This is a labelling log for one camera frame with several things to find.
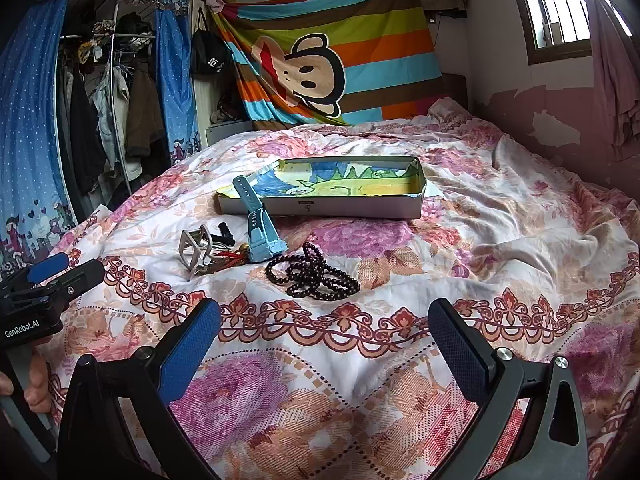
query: colorful striped towel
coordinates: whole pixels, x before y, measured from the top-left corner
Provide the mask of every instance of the colorful striped towel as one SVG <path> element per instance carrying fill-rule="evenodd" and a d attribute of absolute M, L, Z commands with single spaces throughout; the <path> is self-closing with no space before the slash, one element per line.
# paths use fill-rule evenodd
<path fill-rule="evenodd" d="M 410 118 L 444 94 L 420 0 L 229 4 L 214 20 L 261 128 Z"/>

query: blue gripper pad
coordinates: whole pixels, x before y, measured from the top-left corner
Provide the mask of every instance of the blue gripper pad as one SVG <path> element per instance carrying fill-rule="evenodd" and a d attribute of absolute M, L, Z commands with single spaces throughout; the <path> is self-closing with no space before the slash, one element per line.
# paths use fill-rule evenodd
<path fill-rule="evenodd" d="M 65 253 L 54 254 L 50 258 L 41 261 L 29 268 L 27 280 L 33 285 L 42 283 L 47 278 L 62 272 L 69 266 L 69 258 Z"/>
<path fill-rule="evenodd" d="M 165 406 L 184 395 L 218 334 L 220 323 L 220 307 L 208 298 L 202 300 L 183 322 L 180 339 L 159 367 L 158 395 Z"/>
<path fill-rule="evenodd" d="M 447 300 L 433 301 L 427 320 L 431 336 L 465 399 L 482 404 L 493 375 L 488 368 L 495 367 L 490 357 L 491 345 L 481 333 L 466 325 Z"/>

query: person's thumb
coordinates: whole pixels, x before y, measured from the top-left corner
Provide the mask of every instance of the person's thumb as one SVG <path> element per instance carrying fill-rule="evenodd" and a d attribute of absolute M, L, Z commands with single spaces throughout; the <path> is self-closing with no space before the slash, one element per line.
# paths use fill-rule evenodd
<path fill-rule="evenodd" d="M 14 384 L 9 377 L 0 372 L 0 395 L 11 395 L 14 392 Z"/>

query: pink curtain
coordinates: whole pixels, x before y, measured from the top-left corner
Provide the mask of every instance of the pink curtain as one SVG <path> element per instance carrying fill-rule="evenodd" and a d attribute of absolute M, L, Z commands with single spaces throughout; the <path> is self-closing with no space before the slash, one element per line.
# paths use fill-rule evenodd
<path fill-rule="evenodd" d="M 604 0 L 587 4 L 593 51 L 594 121 L 613 160 L 640 153 L 640 57 Z"/>

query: floral bedspread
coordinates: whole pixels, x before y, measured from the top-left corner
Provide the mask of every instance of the floral bedspread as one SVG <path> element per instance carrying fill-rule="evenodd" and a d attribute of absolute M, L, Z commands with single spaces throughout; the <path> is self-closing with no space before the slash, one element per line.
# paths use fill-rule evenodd
<path fill-rule="evenodd" d="M 414 155 L 444 195 L 415 221 L 280 218 L 292 251 L 306 240 L 362 290 L 343 301 L 295 300 L 264 265 L 188 282 L 183 229 L 246 217 L 216 213 L 214 190 L 278 158 Z M 640 378 L 638 204 L 532 155 L 495 126 L 441 100 L 427 117 L 238 134 L 102 208 L 57 250 L 100 258 L 104 284 L 64 314 L 44 347 L 60 420 L 78 357 L 128 357 L 155 345 L 204 296 L 223 328 L 172 410 L 226 479 L 425 479 L 471 420 L 426 327 L 448 298 L 494 346 L 530 360 L 565 355 L 590 438 L 590 476 L 636 416 Z M 524 404 L 485 472 L 504 460 Z M 136 443 L 159 466 L 124 403 Z"/>

